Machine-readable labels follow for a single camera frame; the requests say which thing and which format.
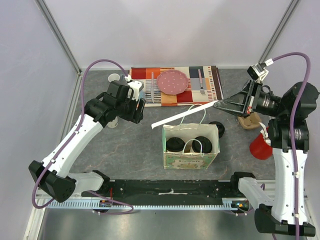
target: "white wall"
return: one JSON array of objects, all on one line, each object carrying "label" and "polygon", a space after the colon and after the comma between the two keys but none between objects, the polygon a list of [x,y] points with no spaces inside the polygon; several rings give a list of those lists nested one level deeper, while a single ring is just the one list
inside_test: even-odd
[{"label": "white wall", "polygon": [[[301,1],[288,25],[284,29],[270,58],[289,53],[303,52],[311,60],[309,82],[320,91],[320,1]],[[301,82],[305,75],[306,64],[302,57],[294,56],[281,59],[269,67],[270,74],[265,80],[275,94],[282,96],[296,82]],[[305,167],[305,188],[312,203],[320,231],[320,99],[317,109],[307,119],[310,132],[310,150]]]},{"label": "white wall", "polygon": [[[82,68],[248,66],[290,0],[46,0]],[[114,68],[100,63],[100,68]]]},{"label": "white wall", "polygon": [[0,233],[20,240],[32,209],[28,166],[56,147],[76,72],[33,0],[0,7]]}]

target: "white stick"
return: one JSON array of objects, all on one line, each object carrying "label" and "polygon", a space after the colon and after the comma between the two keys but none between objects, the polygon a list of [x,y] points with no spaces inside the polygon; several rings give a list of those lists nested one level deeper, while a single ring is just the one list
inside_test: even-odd
[{"label": "white stick", "polygon": [[151,124],[151,128],[154,129],[155,127],[158,127],[160,125],[163,125],[163,124],[172,122],[174,120],[183,118],[184,116],[188,116],[190,114],[194,114],[194,113],[199,112],[199,111],[201,111],[203,109],[207,109],[209,107],[212,107],[216,102],[218,102],[218,101],[211,101],[211,102],[208,102],[208,103],[206,103],[206,104],[204,104],[202,106],[198,106],[198,107],[196,107],[194,109],[191,109],[191,110],[188,110],[188,111],[184,111],[184,112],[179,113],[177,115],[171,116],[171,117],[166,118],[166,119],[161,120],[161,121],[158,121],[156,123]]}]

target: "plate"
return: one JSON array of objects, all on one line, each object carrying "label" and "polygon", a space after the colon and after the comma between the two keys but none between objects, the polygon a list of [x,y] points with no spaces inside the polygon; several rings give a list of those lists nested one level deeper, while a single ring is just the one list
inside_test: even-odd
[{"label": "plate", "polygon": [[183,93],[188,88],[188,77],[182,71],[168,70],[156,78],[156,84],[161,92],[167,95]]}]

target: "silverware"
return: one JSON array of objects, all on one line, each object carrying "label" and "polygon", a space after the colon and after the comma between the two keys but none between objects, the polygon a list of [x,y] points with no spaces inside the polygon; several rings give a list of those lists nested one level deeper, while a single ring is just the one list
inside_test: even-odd
[{"label": "silverware", "polygon": [[199,81],[200,81],[200,93],[201,95],[206,95],[206,92],[204,90],[204,85],[202,83],[202,76],[201,76],[201,70],[198,69],[198,73],[199,73]]},{"label": "silverware", "polygon": [[154,89],[155,89],[154,72],[152,72],[151,73],[151,99],[152,99],[152,103],[155,103]]}]

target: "gift bag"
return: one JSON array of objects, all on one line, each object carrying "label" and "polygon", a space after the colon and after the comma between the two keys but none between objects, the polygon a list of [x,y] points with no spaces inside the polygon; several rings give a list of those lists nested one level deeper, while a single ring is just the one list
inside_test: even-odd
[{"label": "gift bag", "polygon": [[[204,116],[200,123],[183,123],[184,118],[182,118],[180,125],[163,125],[162,146],[164,169],[207,169],[210,166],[220,152],[219,131],[216,125],[202,124],[205,116],[206,110],[204,110]],[[210,153],[190,152],[192,142],[197,141],[195,138],[199,136],[206,137],[210,140],[212,144],[212,151]],[[181,138],[185,142],[182,153],[167,151],[167,140],[173,137]]]}]

